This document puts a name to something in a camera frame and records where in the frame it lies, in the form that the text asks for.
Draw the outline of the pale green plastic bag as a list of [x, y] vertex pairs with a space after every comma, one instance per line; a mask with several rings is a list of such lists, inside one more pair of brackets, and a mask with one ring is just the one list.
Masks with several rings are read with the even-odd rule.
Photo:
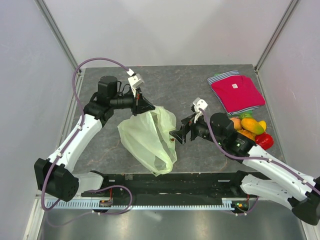
[[176, 116], [162, 106], [131, 116], [118, 126], [122, 145], [155, 176], [173, 170], [177, 161], [175, 139], [170, 132], [176, 129]]

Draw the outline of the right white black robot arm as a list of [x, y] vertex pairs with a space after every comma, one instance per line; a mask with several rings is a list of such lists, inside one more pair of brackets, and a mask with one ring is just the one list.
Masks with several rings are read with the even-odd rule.
[[213, 142], [229, 159], [268, 178], [263, 180], [239, 171], [237, 179], [229, 184], [233, 196], [240, 197], [245, 193], [262, 197], [288, 208], [309, 225], [319, 223], [320, 179], [288, 166], [237, 132], [226, 114], [218, 112], [208, 117], [205, 112], [194, 113], [181, 121], [179, 130], [169, 134], [182, 145], [186, 143], [187, 134], [191, 140], [200, 137]]

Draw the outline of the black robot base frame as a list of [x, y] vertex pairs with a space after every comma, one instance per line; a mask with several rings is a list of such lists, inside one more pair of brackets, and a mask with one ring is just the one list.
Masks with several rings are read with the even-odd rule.
[[112, 190], [82, 197], [111, 197], [114, 205], [126, 205], [132, 196], [133, 206], [200, 206], [218, 205], [223, 198], [246, 199], [241, 180], [247, 172], [103, 174], [101, 188]]

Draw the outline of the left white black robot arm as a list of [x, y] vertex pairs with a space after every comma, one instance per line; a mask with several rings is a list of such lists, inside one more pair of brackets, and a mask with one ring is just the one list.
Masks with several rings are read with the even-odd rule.
[[130, 89], [120, 92], [120, 82], [114, 76], [100, 78], [95, 92], [85, 105], [83, 114], [63, 143], [47, 159], [39, 158], [34, 164], [38, 189], [68, 202], [77, 194], [92, 190], [99, 197], [106, 196], [110, 185], [101, 174], [89, 172], [73, 174], [80, 155], [93, 137], [106, 125], [115, 110], [129, 109], [134, 116], [154, 110], [155, 106], [142, 94], [144, 83], [139, 74], [128, 78]]

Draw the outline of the yellow orange mango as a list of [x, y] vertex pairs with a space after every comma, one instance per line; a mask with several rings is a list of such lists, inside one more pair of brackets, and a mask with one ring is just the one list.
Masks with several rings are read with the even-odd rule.
[[254, 118], [243, 118], [241, 125], [243, 129], [255, 135], [261, 135], [265, 132], [264, 128]]

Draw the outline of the small pineapple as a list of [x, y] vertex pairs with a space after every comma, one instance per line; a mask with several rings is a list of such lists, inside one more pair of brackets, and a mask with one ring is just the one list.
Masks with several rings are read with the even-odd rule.
[[256, 135], [246, 129], [239, 129], [237, 130], [238, 133], [242, 134], [243, 136], [251, 139], [252, 141], [256, 141]]

